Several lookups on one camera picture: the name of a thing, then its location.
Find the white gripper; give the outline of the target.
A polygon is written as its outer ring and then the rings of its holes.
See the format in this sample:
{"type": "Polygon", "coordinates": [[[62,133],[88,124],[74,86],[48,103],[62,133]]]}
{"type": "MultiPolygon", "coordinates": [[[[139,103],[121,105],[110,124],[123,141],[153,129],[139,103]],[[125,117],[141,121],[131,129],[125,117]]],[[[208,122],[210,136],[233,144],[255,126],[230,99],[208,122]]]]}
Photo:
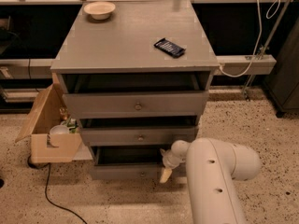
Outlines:
{"type": "Polygon", "coordinates": [[[164,150],[160,148],[160,153],[163,157],[164,167],[161,171],[160,182],[166,183],[172,174],[172,169],[179,167],[184,160],[181,157],[176,156],[171,149],[164,150]]]}

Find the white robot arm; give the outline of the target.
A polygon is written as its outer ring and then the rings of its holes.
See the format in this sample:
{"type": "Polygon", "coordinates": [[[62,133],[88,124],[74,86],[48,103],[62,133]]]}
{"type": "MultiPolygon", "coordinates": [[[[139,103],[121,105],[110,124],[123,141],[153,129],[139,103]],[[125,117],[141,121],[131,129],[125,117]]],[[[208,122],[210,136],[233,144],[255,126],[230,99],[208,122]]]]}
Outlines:
{"type": "Polygon", "coordinates": [[[254,178],[261,170],[258,153],[250,147],[199,138],[178,140],[163,157],[160,181],[185,165],[193,224],[247,224],[235,191],[236,180],[254,178]]]}

